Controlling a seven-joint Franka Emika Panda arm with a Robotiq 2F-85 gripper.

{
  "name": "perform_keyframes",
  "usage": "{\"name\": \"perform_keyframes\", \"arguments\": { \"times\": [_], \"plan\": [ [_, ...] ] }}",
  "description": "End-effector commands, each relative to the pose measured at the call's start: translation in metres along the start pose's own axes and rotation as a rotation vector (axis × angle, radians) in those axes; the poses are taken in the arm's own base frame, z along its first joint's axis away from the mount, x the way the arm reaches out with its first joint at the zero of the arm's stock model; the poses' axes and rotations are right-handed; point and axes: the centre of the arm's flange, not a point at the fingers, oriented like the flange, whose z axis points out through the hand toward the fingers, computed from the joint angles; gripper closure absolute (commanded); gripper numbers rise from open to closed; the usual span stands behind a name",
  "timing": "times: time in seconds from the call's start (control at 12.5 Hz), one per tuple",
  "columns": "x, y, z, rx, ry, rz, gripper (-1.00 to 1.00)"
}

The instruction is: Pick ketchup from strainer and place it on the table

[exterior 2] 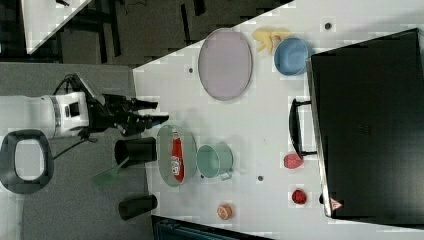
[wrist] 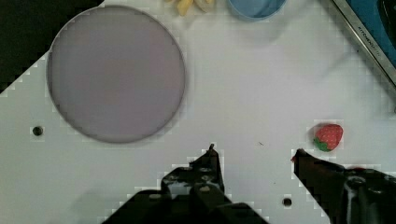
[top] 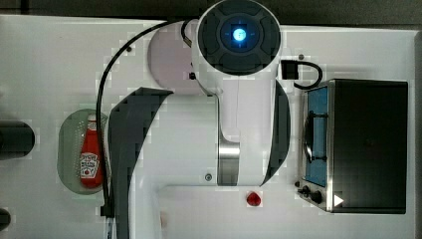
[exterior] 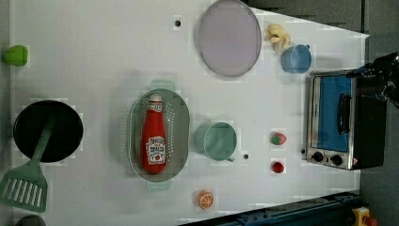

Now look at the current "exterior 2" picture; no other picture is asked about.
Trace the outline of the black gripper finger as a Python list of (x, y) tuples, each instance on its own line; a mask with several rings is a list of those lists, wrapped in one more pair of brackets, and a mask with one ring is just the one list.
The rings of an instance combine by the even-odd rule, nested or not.
[(133, 110), (145, 110), (145, 109), (156, 109), (158, 106), (157, 102), (133, 99), (132, 109)]
[(143, 128), (152, 128), (166, 122), (168, 119), (168, 115), (143, 115), (138, 117), (137, 125)]

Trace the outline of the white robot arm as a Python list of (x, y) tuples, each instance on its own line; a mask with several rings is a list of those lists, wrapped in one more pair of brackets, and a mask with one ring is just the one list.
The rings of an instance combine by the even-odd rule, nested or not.
[(169, 119), (167, 114), (140, 115), (140, 110), (156, 109), (156, 102), (122, 95), (73, 92), (40, 97), (3, 96), (1, 134), (20, 130), (39, 130), (49, 138), (78, 136), (87, 139), (109, 128), (124, 137), (140, 134)]

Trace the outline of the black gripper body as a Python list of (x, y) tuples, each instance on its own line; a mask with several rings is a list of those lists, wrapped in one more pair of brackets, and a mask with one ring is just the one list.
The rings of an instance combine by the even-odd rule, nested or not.
[(144, 117), (138, 114), (144, 101), (122, 95), (104, 94), (104, 103), (92, 96), (87, 98), (89, 123), (87, 135), (116, 128), (122, 136), (133, 136), (144, 131)]

